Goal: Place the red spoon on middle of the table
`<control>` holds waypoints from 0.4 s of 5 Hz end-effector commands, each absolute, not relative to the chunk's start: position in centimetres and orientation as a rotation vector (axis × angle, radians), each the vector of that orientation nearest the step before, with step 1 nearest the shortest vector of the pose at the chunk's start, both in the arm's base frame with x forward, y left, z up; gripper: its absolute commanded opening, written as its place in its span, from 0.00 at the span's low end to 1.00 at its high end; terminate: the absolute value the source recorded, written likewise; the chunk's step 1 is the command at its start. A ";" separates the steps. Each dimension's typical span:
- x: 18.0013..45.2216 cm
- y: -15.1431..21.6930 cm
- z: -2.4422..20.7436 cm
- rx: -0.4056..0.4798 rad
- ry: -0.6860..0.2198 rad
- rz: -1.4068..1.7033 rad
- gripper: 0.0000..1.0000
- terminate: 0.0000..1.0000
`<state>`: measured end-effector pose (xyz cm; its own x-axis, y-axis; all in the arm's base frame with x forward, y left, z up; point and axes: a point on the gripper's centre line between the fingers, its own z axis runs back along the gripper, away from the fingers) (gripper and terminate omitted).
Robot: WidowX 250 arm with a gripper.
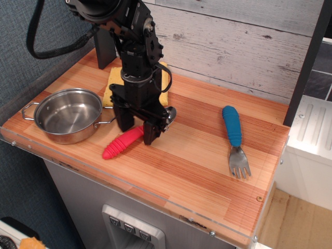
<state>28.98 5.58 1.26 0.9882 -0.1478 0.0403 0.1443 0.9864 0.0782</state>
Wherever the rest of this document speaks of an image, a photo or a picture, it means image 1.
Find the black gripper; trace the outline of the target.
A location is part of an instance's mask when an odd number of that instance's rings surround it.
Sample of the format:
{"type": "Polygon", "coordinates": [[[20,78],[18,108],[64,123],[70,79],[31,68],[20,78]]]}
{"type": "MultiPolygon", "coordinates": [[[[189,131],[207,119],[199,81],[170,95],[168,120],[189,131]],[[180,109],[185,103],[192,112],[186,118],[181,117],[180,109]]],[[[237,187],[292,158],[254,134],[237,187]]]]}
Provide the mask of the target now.
{"type": "Polygon", "coordinates": [[[151,145],[170,125],[165,109],[170,84],[167,68],[156,68],[143,77],[130,76],[121,68],[112,69],[108,78],[108,105],[114,108],[120,130],[126,132],[132,128],[137,117],[144,122],[144,143],[151,145]]]}

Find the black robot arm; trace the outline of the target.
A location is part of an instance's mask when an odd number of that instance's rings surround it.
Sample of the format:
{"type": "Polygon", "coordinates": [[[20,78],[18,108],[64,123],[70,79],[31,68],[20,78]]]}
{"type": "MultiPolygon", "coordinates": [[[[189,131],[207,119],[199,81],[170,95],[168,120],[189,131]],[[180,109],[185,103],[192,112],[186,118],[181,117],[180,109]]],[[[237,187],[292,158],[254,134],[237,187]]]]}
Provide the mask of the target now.
{"type": "Polygon", "coordinates": [[[67,1],[70,11],[110,33],[119,53],[123,85],[111,84],[110,97],[117,123],[122,131],[143,120],[144,143],[150,145],[170,122],[159,101],[171,83],[162,86],[162,72],[170,70],[160,64],[163,46],[155,33],[150,10],[142,1],[67,1]]]}

